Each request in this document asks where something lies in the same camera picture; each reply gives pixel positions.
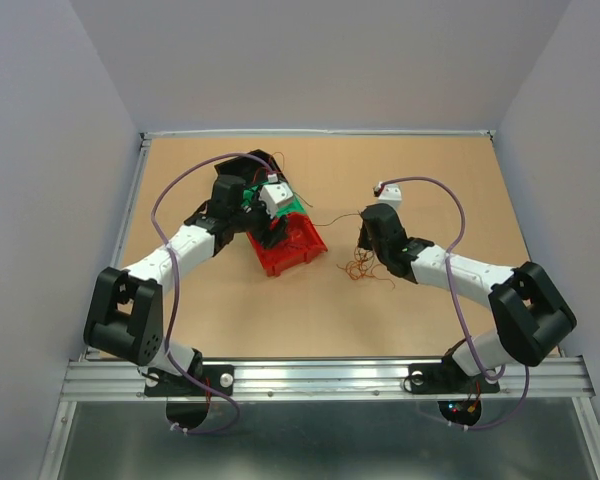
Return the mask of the green plastic bin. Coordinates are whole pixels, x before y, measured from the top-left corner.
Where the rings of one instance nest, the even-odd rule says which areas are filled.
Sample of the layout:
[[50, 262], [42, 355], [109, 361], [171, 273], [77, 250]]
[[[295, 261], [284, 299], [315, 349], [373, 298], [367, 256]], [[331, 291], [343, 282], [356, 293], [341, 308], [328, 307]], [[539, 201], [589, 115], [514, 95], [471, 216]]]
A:
[[[263, 183], [260, 185], [256, 185], [254, 187], [246, 189], [243, 193], [243, 204], [246, 206], [250, 206], [250, 207], [263, 207], [265, 213], [267, 214], [264, 204], [258, 199], [258, 194], [259, 194], [259, 191], [260, 191], [262, 185], [263, 185]], [[299, 212], [301, 210], [300, 202], [296, 198], [294, 191], [293, 191], [293, 194], [294, 194], [293, 202], [290, 205], [288, 205], [286, 208], [284, 208], [283, 210], [280, 210], [276, 217], [286, 215], [289, 212]]]

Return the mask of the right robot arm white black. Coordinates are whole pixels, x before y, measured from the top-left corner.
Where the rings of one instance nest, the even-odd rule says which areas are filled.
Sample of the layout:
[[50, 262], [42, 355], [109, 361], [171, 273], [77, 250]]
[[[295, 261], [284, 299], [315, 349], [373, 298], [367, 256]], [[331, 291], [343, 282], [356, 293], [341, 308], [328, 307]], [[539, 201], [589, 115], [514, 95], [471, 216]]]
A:
[[372, 251], [396, 278], [445, 289], [491, 311], [495, 328], [470, 337], [443, 357], [440, 378], [462, 390], [485, 371], [511, 363], [539, 365], [576, 327], [577, 320], [546, 271], [527, 261], [499, 266], [449, 254], [409, 237], [395, 209], [378, 203], [361, 213], [358, 246]]

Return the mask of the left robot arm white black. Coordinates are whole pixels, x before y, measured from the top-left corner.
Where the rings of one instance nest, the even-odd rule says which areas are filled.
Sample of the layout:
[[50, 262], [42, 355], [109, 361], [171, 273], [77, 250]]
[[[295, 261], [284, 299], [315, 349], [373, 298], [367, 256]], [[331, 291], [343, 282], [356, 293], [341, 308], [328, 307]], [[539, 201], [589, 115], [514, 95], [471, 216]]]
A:
[[163, 318], [165, 295], [179, 295], [182, 277], [215, 257], [239, 233], [250, 234], [267, 249], [277, 246], [288, 225], [282, 211], [293, 200], [291, 188], [276, 174], [253, 192], [239, 176], [218, 176], [210, 198], [162, 246], [123, 269], [107, 267], [98, 275], [85, 344], [167, 373], [179, 393], [195, 392], [202, 384], [203, 357], [173, 341], [175, 321]]

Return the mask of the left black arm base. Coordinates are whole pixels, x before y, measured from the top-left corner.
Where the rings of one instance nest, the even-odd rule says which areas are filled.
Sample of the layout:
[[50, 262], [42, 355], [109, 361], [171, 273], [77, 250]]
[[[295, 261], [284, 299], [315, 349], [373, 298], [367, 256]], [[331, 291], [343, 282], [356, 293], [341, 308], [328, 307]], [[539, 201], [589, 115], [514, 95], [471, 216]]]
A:
[[[203, 397], [208, 392], [180, 374], [163, 371], [155, 367], [137, 367], [136, 370], [144, 378], [144, 395], [149, 398], [166, 397]], [[202, 376], [198, 379], [208, 387], [227, 396], [233, 394], [235, 367], [231, 364], [205, 364]]]

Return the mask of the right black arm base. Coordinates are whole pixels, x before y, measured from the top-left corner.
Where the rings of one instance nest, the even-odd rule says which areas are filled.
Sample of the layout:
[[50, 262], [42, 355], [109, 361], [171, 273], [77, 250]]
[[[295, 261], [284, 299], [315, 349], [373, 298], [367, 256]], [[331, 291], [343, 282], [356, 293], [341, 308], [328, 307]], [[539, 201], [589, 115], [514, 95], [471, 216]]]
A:
[[498, 382], [483, 376], [466, 375], [459, 367], [444, 362], [416, 363], [408, 366], [402, 388], [414, 395], [498, 393]]

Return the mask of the red plastic bin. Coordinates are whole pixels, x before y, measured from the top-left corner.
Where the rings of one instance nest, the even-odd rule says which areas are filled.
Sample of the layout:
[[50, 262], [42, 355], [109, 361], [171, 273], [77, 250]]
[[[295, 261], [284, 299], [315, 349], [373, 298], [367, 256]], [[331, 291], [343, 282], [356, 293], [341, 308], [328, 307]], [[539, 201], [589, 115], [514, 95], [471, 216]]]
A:
[[303, 263], [310, 263], [328, 248], [307, 214], [291, 212], [287, 216], [286, 238], [271, 249], [265, 249], [250, 233], [247, 234], [258, 260], [269, 277]]

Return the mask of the black plastic bin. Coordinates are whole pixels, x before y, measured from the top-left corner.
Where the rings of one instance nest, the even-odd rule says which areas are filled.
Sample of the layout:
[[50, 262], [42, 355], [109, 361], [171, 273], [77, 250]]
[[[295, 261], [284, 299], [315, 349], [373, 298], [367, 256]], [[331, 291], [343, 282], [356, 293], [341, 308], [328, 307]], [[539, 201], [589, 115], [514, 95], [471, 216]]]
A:
[[[252, 150], [249, 154], [260, 158], [274, 170], [282, 180], [286, 180], [281, 167], [271, 154], [260, 149]], [[264, 183], [268, 175], [268, 170], [263, 164], [247, 157], [235, 157], [219, 162], [214, 166], [214, 169], [218, 175], [232, 175], [244, 179], [249, 187]]]

